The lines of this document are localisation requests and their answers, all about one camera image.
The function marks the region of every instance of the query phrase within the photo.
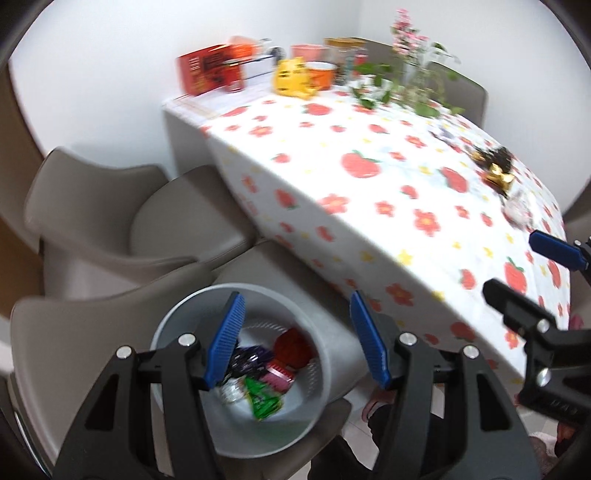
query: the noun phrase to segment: strawberry print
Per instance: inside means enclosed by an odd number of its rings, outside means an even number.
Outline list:
[[[246,112],[246,110],[248,110],[247,106],[239,106],[238,108],[235,108],[234,110],[230,110],[227,113],[224,113],[222,116],[237,116],[240,115],[241,113]]]
[[[505,334],[505,341],[507,342],[510,350],[517,348],[519,345],[519,340],[517,339],[517,334],[515,332],[507,331]]]
[[[275,163],[288,163],[290,160],[291,158],[287,153],[280,153],[279,155],[275,155],[275,157],[273,157],[273,161]]]
[[[462,275],[460,283],[464,290],[471,290],[476,287],[476,279],[470,270],[463,269],[460,270],[460,273]]]
[[[335,213],[345,213],[349,202],[350,200],[347,197],[339,197],[331,193],[328,197],[320,199],[318,203],[324,207],[328,214],[334,215]]]
[[[257,138],[264,137],[265,135],[269,135],[273,132],[273,127],[255,127],[248,133],[254,135]]]
[[[331,111],[332,108],[319,103],[308,103],[304,105],[304,113],[309,113],[310,115],[328,115]]]
[[[386,202],[385,200],[383,202],[376,202],[375,210],[380,215],[387,215],[389,217],[394,216],[394,205]]]
[[[325,240],[327,242],[334,242],[335,241],[334,236],[330,233],[328,228],[326,228],[325,226],[319,226],[318,228],[316,228],[316,233],[318,234],[318,236],[322,240]]]
[[[285,190],[275,190],[275,198],[277,199],[279,205],[288,210],[293,210],[294,208],[299,207],[291,193],[288,193]]]
[[[387,134],[388,133],[388,131],[384,127],[382,127],[381,125],[371,124],[369,126],[369,129],[375,134]]]
[[[562,281],[560,279],[560,270],[558,270],[558,265],[556,265],[556,262],[548,260],[548,270],[550,270],[550,274],[552,275],[552,284],[556,288],[560,288]]]
[[[507,257],[507,260],[505,263],[505,280],[507,281],[507,285],[513,288],[513,290],[525,295],[525,292],[527,292],[527,280],[525,279],[523,268],[515,265],[511,257]]]
[[[390,295],[398,305],[405,305],[407,307],[412,307],[414,305],[413,294],[408,290],[404,290],[400,283],[394,283],[389,287],[386,287],[386,293]]]
[[[411,187],[410,185],[404,185],[402,187],[400,187],[400,191],[407,195],[408,198],[416,200],[418,199],[418,193],[416,191],[416,189],[414,187]]]
[[[487,214],[481,213],[480,218],[482,219],[482,223],[484,223],[486,226],[492,226],[492,218]]]
[[[293,228],[293,226],[292,226],[292,225],[290,225],[289,223],[281,222],[281,223],[279,224],[279,226],[280,226],[281,228],[283,228],[283,231],[284,231],[285,233],[293,233],[293,232],[295,232],[295,231],[296,231],[296,230]]]
[[[431,212],[423,212],[422,210],[415,210],[414,211],[415,221],[414,226],[418,230],[422,230],[425,232],[427,236],[433,236],[435,232],[441,230],[439,223],[437,223],[437,218],[435,217],[434,213]]]
[[[390,152],[390,156],[394,160],[398,160],[398,161],[405,161],[406,160],[406,157],[404,155],[402,155],[400,152]]]
[[[290,250],[292,250],[294,248],[294,246],[289,243],[287,240],[285,240],[285,238],[283,238],[281,235],[276,235],[275,239],[284,247],[289,248]]]
[[[425,337],[425,340],[431,345],[439,344],[439,338],[437,338],[435,335],[432,335],[431,333],[425,333],[423,336]]]
[[[456,205],[457,215],[460,218],[470,219],[470,213],[464,207],[460,205]]]
[[[447,180],[447,186],[459,193],[466,193],[468,191],[468,182],[458,172],[447,167],[439,170]]]
[[[465,340],[466,342],[473,342],[476,340],[474,330],[463,322],[452,323],[450,330],[456,339]]]
[[[242,184],[246,187],[246,189],[251,193],[258,192],[258,187],[255,184],[255,181],[252,179],[250,175],[243,175],[242,176]]]
[[[377,161],[363,158],[358,151],[343,155],[340,164],[349,175],[357,179],[375,177],[382,171]]]
[[[411,135],[407,135],[405,140],[408,143],[412,143],[417,148],[423,148],[423,147],[427,146],[427,144],[423,143],[423,141],[419,137],[413,137]]]

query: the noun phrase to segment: yellow cat-shaped container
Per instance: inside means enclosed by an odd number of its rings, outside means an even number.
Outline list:
[[[273,87],[278,95],[303,100],[309,100],[318,91],[318,87],[311,84],[310,73],[302,57],[279,62],[273,77]]]

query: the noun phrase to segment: leaf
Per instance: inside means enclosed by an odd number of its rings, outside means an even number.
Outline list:
[[[438,42],[432,43],[431,46],[433,48],[438,48],[439,50],[447,51],[447,48],[445,48],[443,45],[441,45]]]
[[[365,108],[367,108],[369,110],[373,110],[375,107],[375,102],[373,102],[367,98],[362,98],[361,99],[361,106],[364,106]]]
[[[426,103],[416,104],[416,106],[414,107],[414,112],[417,115],[424,116],[426,118],[438,118],[441,115],[439,113],[439,110],[427,105]]]

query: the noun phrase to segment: glass jar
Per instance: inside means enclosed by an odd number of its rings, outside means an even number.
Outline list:
[[[325,38],[324,44],[329,47],[328,61],[336,65],[335,85],[346,85],[352,79],[359,41],[354,38]]]

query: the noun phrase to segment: person's foot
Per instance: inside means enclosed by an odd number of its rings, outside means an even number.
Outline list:
[[[369,401],[365,404],[363,411],[361,412],[361,419],[367,423],[370,416],[374,414],[374,412],[380,408],[382,405],[387,405],[389,403],[394,403],[396,399],[396,391],[391,390],[383,390],[380,387],[374,388],[374,391],[369,398]]]

